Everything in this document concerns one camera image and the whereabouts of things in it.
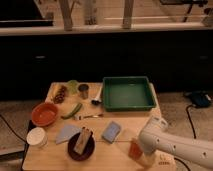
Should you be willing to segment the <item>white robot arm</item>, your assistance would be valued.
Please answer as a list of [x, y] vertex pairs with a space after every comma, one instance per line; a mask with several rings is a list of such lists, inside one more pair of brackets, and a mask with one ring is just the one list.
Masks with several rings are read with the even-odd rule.
[[160, 150], [213, 169], [213, 142], [175, 136], [166, 133], [167, 128], [164, 118], [150, 117], [138, 135], [139, 146], [146, 155]]

